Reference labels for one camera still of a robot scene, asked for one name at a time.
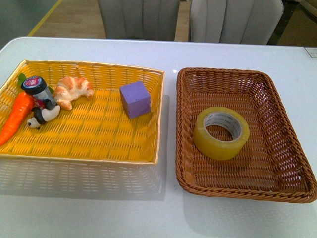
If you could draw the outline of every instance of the yellow tape roll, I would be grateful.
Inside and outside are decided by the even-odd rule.
[[[221,141],[212,137],[207,126],[218,125],[227,129],[233,140]],[[212,107],[203,110],[197,117],[193,140],[197,149],[215,160],[229,160],[236,156],[247,142],[250,130],[243,117],[224,107]]]

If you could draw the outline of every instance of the panda figurine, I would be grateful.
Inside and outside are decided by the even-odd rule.
[[[28,119],[28,126],[30,128],[40,129],[41,125],[44,125],[46,122],[53,120],[56,118],[60,112],[60,106],[51,102],[49,99],[43,100],[45,105],[44,109],[40,109],[39,107],[34,107],[33,117]]]

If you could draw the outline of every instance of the chair backrest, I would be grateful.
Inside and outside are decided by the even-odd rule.
[[[189,41],[265,45],[283,10],[281,0],[192,0]]]
[[[106,38],[174,41],[179,0],[98,0]]]

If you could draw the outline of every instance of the white table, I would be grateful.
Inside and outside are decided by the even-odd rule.
[[[23,59],[164,70],[161,151],[156,167],[1,160],[0,237],[317,237],[317,202],[197,196],[175,175],[176,79],[184,67],[268,74],[317,175],[317,59],[304,48],[23,37],[0,51],[0,85]]]

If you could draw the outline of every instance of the purple foam block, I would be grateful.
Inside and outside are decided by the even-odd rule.
[[[120,96],[130,119],[151,111],[151,97],[141,81],[121,86]]]

